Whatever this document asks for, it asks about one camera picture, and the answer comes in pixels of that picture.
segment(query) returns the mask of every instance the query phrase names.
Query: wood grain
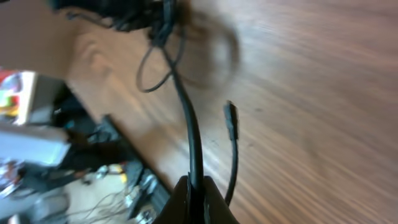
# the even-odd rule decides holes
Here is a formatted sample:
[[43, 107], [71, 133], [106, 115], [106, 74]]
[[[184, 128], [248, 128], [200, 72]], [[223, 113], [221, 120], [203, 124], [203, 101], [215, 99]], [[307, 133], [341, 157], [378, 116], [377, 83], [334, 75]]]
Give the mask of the wood grain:
[[[193, 1], [178, 69], [200, 120], [205, 172], [225, 193], [231, 147], [222, 106], [239, 108], [241, 223], [398, 222], [398, 3]], [[175, 52], [178, 36], [168, 48]], [[171, 82], [143, 94], [147, 42], [84, 24], [68, 83], [90, 113], [111, 113], [170, 186], [188, 171]], [[167, 72], [159, 52], [146, 86]]]

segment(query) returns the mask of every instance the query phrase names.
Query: wooden table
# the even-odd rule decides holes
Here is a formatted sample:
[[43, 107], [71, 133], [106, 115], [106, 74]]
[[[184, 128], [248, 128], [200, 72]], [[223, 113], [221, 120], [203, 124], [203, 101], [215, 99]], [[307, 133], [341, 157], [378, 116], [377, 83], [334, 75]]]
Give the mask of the wooden table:
[[[231, 209], [241, 223], [398, 221], [397, 10], [393, 0], [192, 2], [178, 68], [222, 193], [232, 154], [222, 106], [239, 108]], [[172, 187], [188, 172], [185, 120], [172, 82], [137, 90], [146, 50], [143, 31], [84, 24], [68, 84], [96, 119], [111, 113]], [[166, 71], [154, 52], [145, 85]]]

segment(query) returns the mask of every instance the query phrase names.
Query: cable connector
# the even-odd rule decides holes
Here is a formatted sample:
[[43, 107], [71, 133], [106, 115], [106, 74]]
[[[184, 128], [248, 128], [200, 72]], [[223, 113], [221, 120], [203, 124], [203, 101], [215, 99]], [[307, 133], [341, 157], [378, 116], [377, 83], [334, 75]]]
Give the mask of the cable connector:
[[231, 101], [224, 106], [226, 127], [228, 128], [230, 140], [238, 140], [238, 109]]

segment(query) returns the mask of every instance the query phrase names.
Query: black device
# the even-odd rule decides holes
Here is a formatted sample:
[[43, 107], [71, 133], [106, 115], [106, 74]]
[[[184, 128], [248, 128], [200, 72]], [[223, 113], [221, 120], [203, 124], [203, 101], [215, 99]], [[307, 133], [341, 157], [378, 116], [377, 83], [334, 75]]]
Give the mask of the black device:
[[[49, 4], [54, 11], [77, 7], [94, 12], [99, 18], [72, 12], [68, 14], [68, 17], [70, 19], [80, 17], [116, 31], [130, 32], [148, 28], [151, 47], [139, 67], [137, 85], [141, 91], [151, 92], [158, 89], [169, 77], [173, 78], [187, 122], [190, 172], [180, 178], [168, 202], [153, 223], [238, 223], [229, 210], [238, 173], [237, 109], [230, 101], [224, 107], [229, 138], [233, 145], [233, 168], [228, 191], [226, 197], [223, 198], [213, 179], [203, 175], [203, 156], [197, 117], [176, 69], [176, 64], [182, 56], [185, 36], [182, 35], [180, 52], [176, 60], [171, 59], [164, 47], [181, 13], [181, 7], [178, 6], [176, 0], [50, 0]], [[111, 19], [110, 24], [103, 22], [107, 18]], [[141, 73], [153, 47], [162, 50], [170, 71], [158, 85], [145, 90], [141, 85]]]

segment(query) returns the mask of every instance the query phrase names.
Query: wooden surface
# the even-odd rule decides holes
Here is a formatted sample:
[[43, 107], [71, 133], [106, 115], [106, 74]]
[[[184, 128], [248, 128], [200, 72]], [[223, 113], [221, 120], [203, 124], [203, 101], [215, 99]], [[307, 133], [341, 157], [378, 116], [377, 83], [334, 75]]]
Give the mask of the wooden surface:
[[[398, 3], [192, 2], [179, 70], [200, 120], [204, 164], [223, 193], [231, 147], [222, 106], [239, 108], [241, 223], [398, 221]], [[176, 51], [178, 37], [169, 49]], [[139, 93], [143, 31], [85, 24], [68, 77], [90, 113], [111, 113], [170, 186], [188, 171], [172, 82]], [[145, 85], [167, 71], [159, 52]]]

